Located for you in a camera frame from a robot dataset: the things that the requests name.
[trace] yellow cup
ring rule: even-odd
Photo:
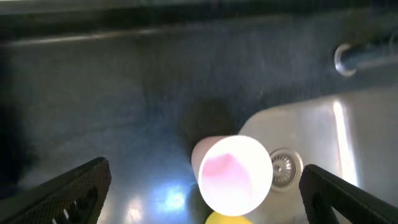
[[[244,216],[228,217],[217,212],[213,212],[206,220],[205,224],[253,224]]]

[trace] sink basin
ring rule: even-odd
[[[270,154],[295,151],[304,166],[316,164],[398,206],[397,102],[398,87],[392,86],[278,106],[253,115],[240,134],[256,138]],[[298,181],[284,192],[271,190],[248,217],[254,223],[308,223]]]

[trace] sink drain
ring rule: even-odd
[[[285,192],[300,179],[302,161],[297,152],[282,148],[270,154],[274,175],[272,176],[271,189]]]

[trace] pink cup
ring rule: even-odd
[[[215,136],[201,140],[192,152],[200,193],[214,211],[240,216],[265,199],[272,183],[266,149],[247,136]]]

